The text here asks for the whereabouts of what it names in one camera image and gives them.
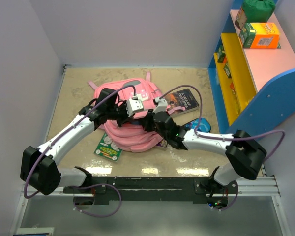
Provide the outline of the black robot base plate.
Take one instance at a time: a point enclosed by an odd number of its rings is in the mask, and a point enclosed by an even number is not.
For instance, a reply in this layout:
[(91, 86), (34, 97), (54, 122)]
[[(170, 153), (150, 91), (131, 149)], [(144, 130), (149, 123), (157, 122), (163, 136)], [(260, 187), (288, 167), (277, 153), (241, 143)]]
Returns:
[(206, 204), (221, 200), (228, 202), (227, 196), (238, 192), (235, 182), (214, 190), (205, 188), (209, 177), (89, 177), (83, 187), (99, 184), (93, 189), (74, 189), (65, 187), (65, 194), (94, 197), (96, 205), (107, 205), (109, 201), (118, 201), (117, 192), (105, 184), (114, 186), (123, 201), (149, 202), (192, 202)]

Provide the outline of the blue wallet notebook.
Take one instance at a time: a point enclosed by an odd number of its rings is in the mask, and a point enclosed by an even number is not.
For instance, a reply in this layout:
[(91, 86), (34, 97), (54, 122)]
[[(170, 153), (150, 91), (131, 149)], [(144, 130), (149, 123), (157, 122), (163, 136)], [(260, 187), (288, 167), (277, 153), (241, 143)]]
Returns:
[(133, 121), (130, 121), (130, 124), (132, 124), (132, 125), (141, 125), (142, 127), (144, 127), (145, 126), (145, 121), (144, 120), (133, 120)]

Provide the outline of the pink student backpack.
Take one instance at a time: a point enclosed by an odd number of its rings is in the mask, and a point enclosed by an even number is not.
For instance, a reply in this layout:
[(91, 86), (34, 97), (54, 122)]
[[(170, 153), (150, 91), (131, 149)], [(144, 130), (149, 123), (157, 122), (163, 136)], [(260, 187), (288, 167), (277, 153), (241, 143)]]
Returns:
[[(136, 88), (136, 95), (143, 102), (144, 111), (134, 115), (134, 121), (143, 118), (149, 109), (155, 109), (154, 99), (161, 97), (163, 94), (158, 86), (151, 81), (151, 73), (148, 71), (146, 77), (130, 78), (120, 81), (112, 81), (97, 86), (93, 81), (88, 81), (88, 84), (94, 89), (94, 98), (98, 98), (100, 92), (104, 88), (117, 90), (127, 84), (133, 84)], [(139, 124), (134, 121), (126, 123), (122, 127), (118, 127), (114, 120), (107, 121), (99, 128), (105, 130), (107, 135), (113, 140), (118, 148), (124, 151), (139, 153), (147, 151), (156, 146), (163, 138), (156, 132), (146, 132)]]

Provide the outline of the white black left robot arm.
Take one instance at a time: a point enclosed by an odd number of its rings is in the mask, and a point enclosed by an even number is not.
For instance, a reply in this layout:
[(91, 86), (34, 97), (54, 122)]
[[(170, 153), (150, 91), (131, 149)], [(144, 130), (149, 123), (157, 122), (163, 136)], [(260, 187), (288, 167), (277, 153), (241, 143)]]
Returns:
[(27, 193), (29, 186), (44, 195), (49, 195), (58, 187), (74, 186), (81, 193), (91, 190), (92, 181), (87, 178), (85, 170), (77, 167), (60, 170), (58, 165), (76, 144), (106, 121), (116, 120), (123, 124), (133, 117), (135, 106), (140, 102), (136, 97), (119, 101), (119, 92), (119, 89), (104, 89), (55, 137), (39, 147), (29, 146), (24, 150), (20, 178), (25, 182), (25, 198), (31, 198)]

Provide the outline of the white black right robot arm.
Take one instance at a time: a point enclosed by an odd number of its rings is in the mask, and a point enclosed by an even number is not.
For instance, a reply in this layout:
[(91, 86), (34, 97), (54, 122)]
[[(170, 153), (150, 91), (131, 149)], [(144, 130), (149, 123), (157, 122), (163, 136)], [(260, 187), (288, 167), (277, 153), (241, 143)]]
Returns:
[(248, 133), (206, 134), (177, 125), (167, 112), (148, 112), (139, 124), (147, 132), (156, 132), (175, 149), (203, 150), (227, 157), (228, 163), (217, 167), (209, 187), (221, 193), (230, 182), (239, 178), (255, 180), (266, 157), (266, 150)]

